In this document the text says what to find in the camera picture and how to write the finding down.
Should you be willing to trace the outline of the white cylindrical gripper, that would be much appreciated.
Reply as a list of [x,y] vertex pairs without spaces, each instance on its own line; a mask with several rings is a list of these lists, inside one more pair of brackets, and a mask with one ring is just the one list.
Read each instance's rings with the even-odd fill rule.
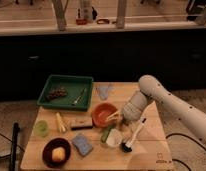
[[[133,94],[133,96],[122,107],[121,114],[123,115],[124,119],[128,122],[137,121],[140,119],[147,105],[147,97],[141,91],[136,91]],[[109,115],[107,119],[111,120],[112,122],[121,122],[121,114],[117,111]]]

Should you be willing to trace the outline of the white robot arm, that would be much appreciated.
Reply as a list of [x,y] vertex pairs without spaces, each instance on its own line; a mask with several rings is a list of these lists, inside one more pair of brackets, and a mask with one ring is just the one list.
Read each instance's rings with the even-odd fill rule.
[[139,89],[116,114],[126,122],[138,121],[152,101],[157,101],[174,112],[182,123],[206,145],[206,114],[196,107],[170,93],[152,75],[144,75],[139,81]]

